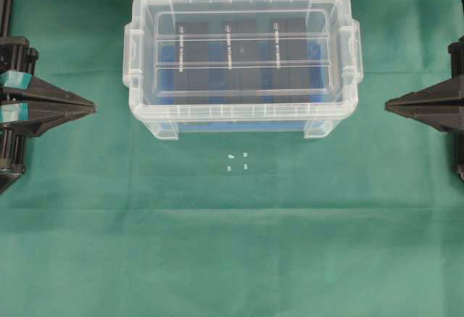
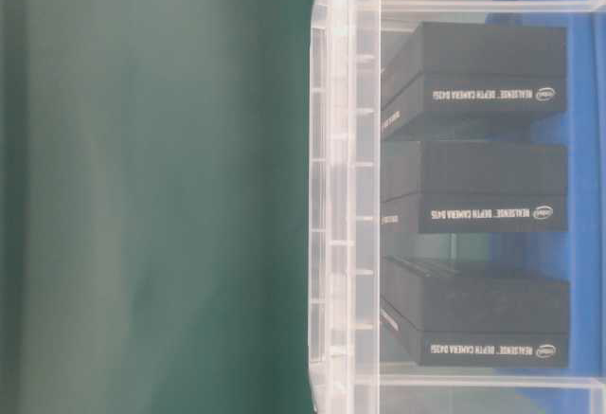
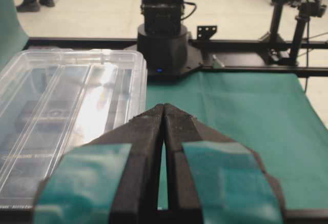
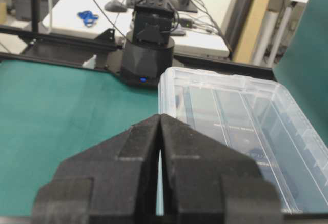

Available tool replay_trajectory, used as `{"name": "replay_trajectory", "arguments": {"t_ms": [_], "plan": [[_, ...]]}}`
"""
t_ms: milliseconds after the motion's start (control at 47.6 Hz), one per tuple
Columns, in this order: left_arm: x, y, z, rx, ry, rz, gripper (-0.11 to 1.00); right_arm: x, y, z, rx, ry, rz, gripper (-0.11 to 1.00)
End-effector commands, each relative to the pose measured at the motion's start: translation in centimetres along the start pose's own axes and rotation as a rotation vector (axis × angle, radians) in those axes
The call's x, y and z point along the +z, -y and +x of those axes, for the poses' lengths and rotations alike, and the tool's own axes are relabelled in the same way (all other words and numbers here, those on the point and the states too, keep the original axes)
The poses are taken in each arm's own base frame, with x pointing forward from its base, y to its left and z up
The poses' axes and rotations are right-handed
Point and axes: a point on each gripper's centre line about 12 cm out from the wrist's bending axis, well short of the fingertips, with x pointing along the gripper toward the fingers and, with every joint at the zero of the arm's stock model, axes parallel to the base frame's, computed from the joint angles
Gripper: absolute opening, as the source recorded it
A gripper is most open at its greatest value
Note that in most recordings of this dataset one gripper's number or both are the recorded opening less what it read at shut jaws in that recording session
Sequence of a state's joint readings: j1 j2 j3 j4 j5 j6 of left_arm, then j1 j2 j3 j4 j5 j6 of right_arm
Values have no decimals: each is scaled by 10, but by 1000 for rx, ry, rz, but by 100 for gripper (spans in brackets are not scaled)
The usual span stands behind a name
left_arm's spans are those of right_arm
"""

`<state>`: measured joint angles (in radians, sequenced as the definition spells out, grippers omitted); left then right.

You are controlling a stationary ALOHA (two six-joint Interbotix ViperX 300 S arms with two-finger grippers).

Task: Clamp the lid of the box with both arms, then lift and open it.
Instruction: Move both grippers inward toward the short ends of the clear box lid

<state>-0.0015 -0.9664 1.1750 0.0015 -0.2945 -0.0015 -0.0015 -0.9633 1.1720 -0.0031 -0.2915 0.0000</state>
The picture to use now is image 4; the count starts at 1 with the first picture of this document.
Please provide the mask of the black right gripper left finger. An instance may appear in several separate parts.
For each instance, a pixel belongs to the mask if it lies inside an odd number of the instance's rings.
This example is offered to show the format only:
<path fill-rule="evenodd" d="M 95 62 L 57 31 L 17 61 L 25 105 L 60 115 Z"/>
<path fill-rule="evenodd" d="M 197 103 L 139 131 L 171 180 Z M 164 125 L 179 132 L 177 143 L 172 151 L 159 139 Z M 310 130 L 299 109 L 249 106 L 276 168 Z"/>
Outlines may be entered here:
<path fill-rule="evenodd" d="M 143 223 L 156 212 L 160 116 L 62 161 L 34 200 L 32 223 Z"/>

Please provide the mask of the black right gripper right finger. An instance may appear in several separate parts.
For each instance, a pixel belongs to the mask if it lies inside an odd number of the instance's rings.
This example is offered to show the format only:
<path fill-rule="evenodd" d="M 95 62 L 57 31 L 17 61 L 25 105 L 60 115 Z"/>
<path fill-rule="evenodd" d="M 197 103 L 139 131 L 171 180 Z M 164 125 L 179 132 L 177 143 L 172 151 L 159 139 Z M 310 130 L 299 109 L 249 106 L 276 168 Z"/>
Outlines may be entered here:
<path fill-rule="evenodd" d="M 163 156 L 178 223 L 282 223 L 278 193 L 250 157 L 161 115 Z"/>

